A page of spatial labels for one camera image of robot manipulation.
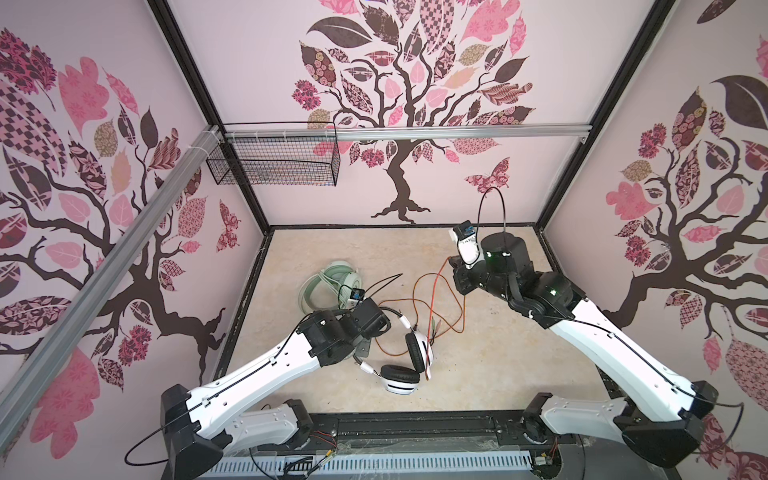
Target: wire basket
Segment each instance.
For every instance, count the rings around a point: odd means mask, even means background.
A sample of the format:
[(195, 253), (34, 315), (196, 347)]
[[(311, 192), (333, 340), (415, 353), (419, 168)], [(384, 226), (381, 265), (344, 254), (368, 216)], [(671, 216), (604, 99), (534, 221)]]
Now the wire basket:
[(279, 123), (301, 123), (310, 130), (226, 138), (207, 159), (216, 183), (336, 186), (341, 164), (336, 127), (316, 121)]

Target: butterfly decal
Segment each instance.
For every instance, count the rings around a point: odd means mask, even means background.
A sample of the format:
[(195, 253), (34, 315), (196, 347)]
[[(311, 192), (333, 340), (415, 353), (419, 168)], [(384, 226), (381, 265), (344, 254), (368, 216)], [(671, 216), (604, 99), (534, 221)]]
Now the butterfly decal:
[(477, 187), (478, 192), (484, 194), (491, 187), (506, 186), (509, 188), (509, 185), (507, 185), (507, 182), (509, 181), (509, 175), (506, 174), (507, 170), (509, 170), (509, 157), (506, 157), (504, 160), (498, 162), (498, 165), (494, 167), (490, 176), (486, 177), (485, 175), (470, 175), (464, 180), (468, 181), (470, 185)]
[(240, 225), (242, 220), (237, 219), (237, 215), (231, 214), (229, 207), (224, 205), (224, 202), (219, 200), (219, 211), (221, 212), (221, 220), (224, 220), (224, 232), (219, 236), (219, 241), (216, 242), (216, 251), (220, 252), (225, 248), (234, 248), (237, 246), (237, 234), (235, 230)]

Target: headphones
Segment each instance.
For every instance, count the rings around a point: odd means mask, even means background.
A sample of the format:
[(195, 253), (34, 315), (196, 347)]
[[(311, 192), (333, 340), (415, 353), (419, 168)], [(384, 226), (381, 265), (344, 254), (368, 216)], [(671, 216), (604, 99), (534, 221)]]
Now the headphones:
[(377, 372), (371, 365), (361, 361), (357, 356), (353, 357), (363, 372), (378, 376), (387, 391), (397, 393), (398, 395), (410, 395), (416, 390), (422, 372), (425, 372), (427, 379), (432, 378), (429, 367), (432, 366), (435, 354), (432, 352), (432, 346), (427, 342), (426, 335), (411, 327), (411, 323), (402, 313), (387, 306), (381, 306), (380, 309), (396, 314), (400, 319), (400, 323), (409, 330), (406, 333), (406, 345), (408, 346), (413, 369), (401, 365), (384, 365)]
[(299, 288), (299, 308), (305, 314), (316, 310), (324, 310), (312, 303), (310, 299), (312, 292), (320, 282), (324, 283), (336, 294), (340, 309), (349, 308), (348, 303), (352, 295), (352, 289), (362, 288), (362, 277), (352, 265), (349, 265), (344, 260), (333, 261), (324, 269), (306, 279), (301, 288)]

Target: black ear cushion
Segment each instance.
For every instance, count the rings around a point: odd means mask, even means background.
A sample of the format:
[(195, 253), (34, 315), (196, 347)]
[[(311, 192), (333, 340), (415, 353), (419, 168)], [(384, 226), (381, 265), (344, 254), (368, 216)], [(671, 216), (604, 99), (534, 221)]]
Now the black ear cushion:
[(404, 383), (419, 383), (421, 378), (415, 370), (400, 365), (384, 365), (379, 374), (387, 380)]
[(422, 357), (422, 351), (419, 349), (419, 341), (413, 332), (406, 333), (406, 345), (408, 346), (408, 353), (411, 355), (413, 368), (416, 372), (424, 372), (427, 369), (427, 365), (424, 364), (424, 357)]

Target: beige floor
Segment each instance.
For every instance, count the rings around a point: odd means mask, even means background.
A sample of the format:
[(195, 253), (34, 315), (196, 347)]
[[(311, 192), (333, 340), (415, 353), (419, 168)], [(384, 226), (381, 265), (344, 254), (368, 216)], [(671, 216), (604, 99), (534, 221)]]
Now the beige floor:
[[(480, 234), (484, 237), (498, 230), (482, 228)], [(550, 270), (533, 229), (509, 230), (525, 240), (536, 270)], [(419, 276), (437, 271), (445, 258), (454, 254), (455, 246), (446, 229), (278, 230), (237, 340), (230, 371), (287, 335), (302, 317), (296, 304), (297, 289), (329, 261), (350, 262), (359, 269), (366, 286), (403, 272), (376, 294), (380, 301), (410, 297)], [(451, 279), (450, 266), (446, 266), (444, 274)], [(433, 281), (429, 277), (422, 280), (416, 296), (429, 301)], [(435, 311), (449, 319), (457, 318), (458, 308), (445, 284), (438, 288)], [(317, 299), (320, 303), (322, 297), (318, 295)], [(411, 320), (415, 318), (410, 302), (390, 305)], [(432, 380), (422, 376), (419, 388), (410, 396), (385, 391), (375, 376), (365, 374), (348, 359), (285, 385), (257, 407), (264, 403), (275, 406), (293, 398), (303, 400), (310, 412), (523, 409), (537, 392), (573, 399), (607, 399), (594, 364), (569, 343), (481, 290), (470, 293), (466, 305), (466, 331), (461, 335), (449, 332), (435, 341)], [(429, 309), (419, 308), (425, 319)], [(388, 351), (400, 353), (406, 349), (405, 333), (394, 322), (379, 341)], [(377, 369), (386, 363), (410, 366), (407, 355), (387, 357), (375, 343), (367, 361)]]

